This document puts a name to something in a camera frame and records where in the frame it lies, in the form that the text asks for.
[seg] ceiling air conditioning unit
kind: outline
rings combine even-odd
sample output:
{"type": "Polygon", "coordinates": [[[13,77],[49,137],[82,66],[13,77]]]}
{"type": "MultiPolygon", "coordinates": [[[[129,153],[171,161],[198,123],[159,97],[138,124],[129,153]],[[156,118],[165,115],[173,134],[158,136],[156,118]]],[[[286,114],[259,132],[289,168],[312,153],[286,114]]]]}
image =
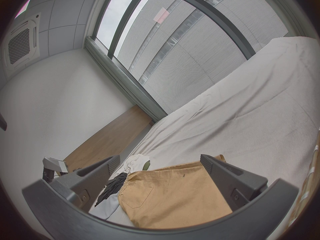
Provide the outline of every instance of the ceiling air conditioning unit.
{"type": "Polygon", "coordinates": [[[25,68],[26,63],[38,58],[40,13],[26,18],[6,35],[3,45],[3,69],[9,80],[25,68]]]}

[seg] tan shorts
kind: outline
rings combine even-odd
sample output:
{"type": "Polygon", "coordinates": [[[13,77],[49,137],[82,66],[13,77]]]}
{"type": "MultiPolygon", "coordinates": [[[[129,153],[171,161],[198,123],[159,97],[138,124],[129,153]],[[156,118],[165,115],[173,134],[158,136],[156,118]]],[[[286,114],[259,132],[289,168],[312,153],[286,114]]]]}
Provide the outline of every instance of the tan shorts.
{"type": "Polygon", "coordinates": [[[131,173],[118,200],[140,228],[189,227],[232,213],[200,161],[131,173]]]}

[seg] wall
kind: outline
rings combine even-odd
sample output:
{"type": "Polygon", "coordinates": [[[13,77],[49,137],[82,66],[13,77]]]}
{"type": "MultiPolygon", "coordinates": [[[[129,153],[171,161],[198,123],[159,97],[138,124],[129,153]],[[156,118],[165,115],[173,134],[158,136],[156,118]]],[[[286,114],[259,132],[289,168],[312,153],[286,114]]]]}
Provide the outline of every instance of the wall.
{"type": "MultiPolygon", "coordinates": [[[[72,49],[82,48],[86,25],[96,0],[30,0],[26,10],[14,19],[11,27],[24,19],[41,13],[39,23],[40,57],[26,66],[44,58],[72,49]]],[[[15,74],[26,66],[20,67],[15,74]]],[[[5,77],[0,61],[0,90],[10,80],[5,77]]]]}
{"type": "Polygon", "coordinates": [[[48,236],[21,190],[42,178],[42,159],[64,159],[131,106],[83,49],[41,60],[3,87],[0,111],[8,128],[0,130],[0,178],[35,230],[48,236]]]}

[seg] striped building exterior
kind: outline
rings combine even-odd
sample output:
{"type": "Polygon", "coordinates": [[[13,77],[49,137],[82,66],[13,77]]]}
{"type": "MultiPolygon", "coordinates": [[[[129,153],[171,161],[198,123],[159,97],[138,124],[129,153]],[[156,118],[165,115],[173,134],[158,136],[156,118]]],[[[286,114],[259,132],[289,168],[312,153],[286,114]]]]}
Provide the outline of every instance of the striped building exterior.
{"type": "MultiPolygon", "coordinates": [[[[255,52],[288,32],[265,0],[206,1],[241,31],[255,52]]],[[[168,114],[246,61],[215,22],[183,0],[148,0],[117,58],[168,114]],[[168,16],[156,22],[164,9],[168,16]]]]}

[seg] green object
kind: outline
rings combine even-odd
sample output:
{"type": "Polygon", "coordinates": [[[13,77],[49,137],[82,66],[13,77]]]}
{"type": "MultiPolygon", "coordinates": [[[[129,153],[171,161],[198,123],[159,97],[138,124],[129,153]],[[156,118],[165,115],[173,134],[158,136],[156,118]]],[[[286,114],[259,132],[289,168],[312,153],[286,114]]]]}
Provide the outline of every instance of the green object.
{"type": "Polygon", "coordinates": [[[148,170],[149,166],[150,166],[150,161],[148,161],[148,162],[146,162],[146,163],[144,164],[142,170],[143,170],[143,171],[148,170]]]}

